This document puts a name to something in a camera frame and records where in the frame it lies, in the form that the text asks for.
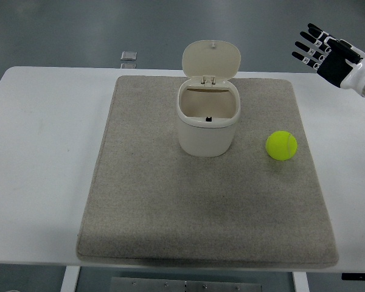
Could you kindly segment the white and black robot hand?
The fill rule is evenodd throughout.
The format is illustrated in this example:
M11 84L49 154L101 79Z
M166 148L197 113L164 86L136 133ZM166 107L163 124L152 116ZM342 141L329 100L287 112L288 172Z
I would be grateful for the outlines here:
M302 53L292 56L313 68L337 88L352 89L365 97L365 53L343 39L338 39L316 25L308 24L301 37L310 44L295 42Z

